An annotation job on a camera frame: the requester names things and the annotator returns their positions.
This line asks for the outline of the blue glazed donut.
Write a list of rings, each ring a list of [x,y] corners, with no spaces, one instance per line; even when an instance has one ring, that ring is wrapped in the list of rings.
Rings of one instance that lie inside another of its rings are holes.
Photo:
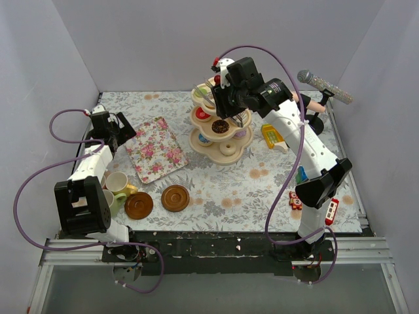
[[[201,133],[198,134],[198,144],[203,146],[203,147],[208,147],[210,145],[213,144],[212,141],[210,141],[209,139],[205,138]]]

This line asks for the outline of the white donut chocolate stripes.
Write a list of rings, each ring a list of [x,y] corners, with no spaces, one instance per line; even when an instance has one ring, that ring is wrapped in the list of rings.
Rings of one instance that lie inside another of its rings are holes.
[[[248,115],[246,111],[242,111],[241,113],[235,116],[236,125],[241,128],[244,126],[244,124],[247,123],[247,120],[248,120]]]

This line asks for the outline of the metal serving tongs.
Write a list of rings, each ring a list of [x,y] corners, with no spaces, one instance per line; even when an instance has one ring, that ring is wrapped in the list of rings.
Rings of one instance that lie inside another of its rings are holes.
[[[213,94],[212,94],[212,91],[211,91],[211,87],[212,86],[214,86],[215,85],[215,82],[214,82],[214,78],[213,77],[211,77],[211,78],[209,78],[208,80],[206,80],[204,83],[202,83],[202,84],[199,84],[199,85],[194,85],[193,86],[193,89],[192,89],[192,91],[191,91],[191,98],[192,98],[192,102],[195,104],[195,105],[199,105],[199,106],[201,106],[201,108],[206,112],[206,113],[208,113],[208,114],[210,114],[210,115],[212,115],[212,116],[216,116],[216,117],[218,117],[218,118],[220,118],[220,116],[217,114],[217,112],[216,112],[216,108],[215,108],[215,110],[211,110],[210,108],[207,108],[205,105],[204,105],[204,99],[208,99],[208,98],[212,98],[212,99],[214,99],[213,98]],[[195,91],[195,89],[196,88],[205,88],[207,91],[208,91],[208,94],[204,97],[204,98],[197,98],[197,97],[195,97],[194,96],[194,91]],[[229,121],[231,121],[233,124],[235,124],[236,125],[236,121],[235,121],[235,116],[233,116],[232,118],[228,118],[228,120]]]

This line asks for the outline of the red glazed donut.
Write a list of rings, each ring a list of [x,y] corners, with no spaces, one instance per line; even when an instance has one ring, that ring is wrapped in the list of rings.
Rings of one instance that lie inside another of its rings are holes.
[[[207,122],[212,118],[212,115],[206,113],[201,107],[196,109],[194,116],[201,122]]]

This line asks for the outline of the red owl toy figure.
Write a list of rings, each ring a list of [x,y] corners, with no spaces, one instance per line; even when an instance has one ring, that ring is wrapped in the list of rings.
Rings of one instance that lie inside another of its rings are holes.
[[[289,205],[291,206],[292,210],[300,211],[302,209],[302,202],[298,198],[297,194],[293,191],[289,192]]]

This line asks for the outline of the blue toy brick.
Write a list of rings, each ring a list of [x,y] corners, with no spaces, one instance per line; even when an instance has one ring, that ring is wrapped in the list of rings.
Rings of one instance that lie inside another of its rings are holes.
[[[302,167],[302,166],[299,166],[298,167],[298,170],[297,170],[297,175],[299,175],[300,176],[300,178],[301,178],[301,182],[304,182],[305,180],[307,180],[308,179],[308,177],[307,177],[307,175],[306,175],[306,173],[305,173],[305,170],[304,170],[304,168]]]

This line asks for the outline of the cream three-tier dessert stand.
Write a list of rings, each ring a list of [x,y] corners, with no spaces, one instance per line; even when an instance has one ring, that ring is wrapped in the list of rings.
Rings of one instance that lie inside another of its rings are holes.
[[[189,145],[213,163],[229,166],[242,157],[253,140],[251,113],[246,109],[234,118],[218,117],[211,92],[214,85],[214,78],[210,78],[192,89],[194,108],[189,117],[193,130]]]

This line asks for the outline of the floral serving tray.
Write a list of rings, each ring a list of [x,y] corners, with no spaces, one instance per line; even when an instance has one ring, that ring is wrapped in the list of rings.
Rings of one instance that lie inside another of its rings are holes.
[[[167,121],[161,116],[141,123],[125,147],[143,184],[152,183],[189,163]]]

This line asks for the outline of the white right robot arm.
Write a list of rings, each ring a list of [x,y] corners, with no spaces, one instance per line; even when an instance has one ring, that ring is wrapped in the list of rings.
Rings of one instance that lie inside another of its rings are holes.
[[[331,198],[352,168],[347,158],[338,158],[303,120],[293,94],[278,78],[264,81],[252,58],[238,61],[215,59],[215,85],[212,87],[217,116],[232,118],[249,109],[274,127],[296,154],[307,179],[295,192],[302,202],[296,251],[304,260],[320,252],[325,218]]]

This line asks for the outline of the green cup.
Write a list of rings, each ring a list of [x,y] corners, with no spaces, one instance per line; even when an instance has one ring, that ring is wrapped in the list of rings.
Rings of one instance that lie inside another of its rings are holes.
[[[111,205],[109,206],[112,217],[115,217],[117,215],[120,208],[124,205],[126,198],[127,196],[125,193],[119,193],[119,194],[113,195],[113,201],[111,202]]]

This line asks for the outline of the silver glitter microphone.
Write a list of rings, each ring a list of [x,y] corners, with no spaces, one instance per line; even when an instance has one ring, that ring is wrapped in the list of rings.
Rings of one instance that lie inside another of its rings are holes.
[[[326,80],[313,75],[309,70],[303,69],[297,73],[297,79],[303,84],[308,84],[320,92],[327,91],[331,97],[338,101],[349,105],[353,100],[353,96],[341,90],[337,86],[327,82]]]

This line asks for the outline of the black microphone stand rear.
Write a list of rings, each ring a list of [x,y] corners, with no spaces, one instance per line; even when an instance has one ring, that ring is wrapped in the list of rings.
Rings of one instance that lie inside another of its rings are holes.
[[[319,104],[323,108],[325,108],[327,101],[329,100],[330,97],[334,96],[334,93],[330,92],[328,89],[324,89],[323,91],[321,91],[321,94],[322,94],[322,99]],[[306,119],[309,121],[309,125],[314,130],[316,135],[319,135],[323,132],[324,123],[319,117],[319,113],[307,114]]]

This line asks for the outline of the white donut with chocolate square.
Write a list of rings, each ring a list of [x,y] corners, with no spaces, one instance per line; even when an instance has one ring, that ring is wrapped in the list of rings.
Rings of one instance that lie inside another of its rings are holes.
[[[214,99],[212,98],[204,99],[204,105],[211,110],[215,110],[216,108]]]

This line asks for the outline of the chocolate sprinkled donut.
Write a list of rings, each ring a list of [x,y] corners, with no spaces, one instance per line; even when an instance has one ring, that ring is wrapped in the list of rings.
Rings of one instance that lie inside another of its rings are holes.
[[[211,125],[211,130],[216,134],[224,134],[229,128],[229,123],[225,120],[216,120]]]

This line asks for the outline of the purple sprinkled donut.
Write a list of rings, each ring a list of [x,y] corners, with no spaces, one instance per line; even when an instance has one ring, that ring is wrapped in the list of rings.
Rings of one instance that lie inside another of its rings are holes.
[[[234,134],[234,138],[235,139],[241,139],[241,138],[246,136],[246,133],[247,133],[246,130],[239,131],[239,132]]]

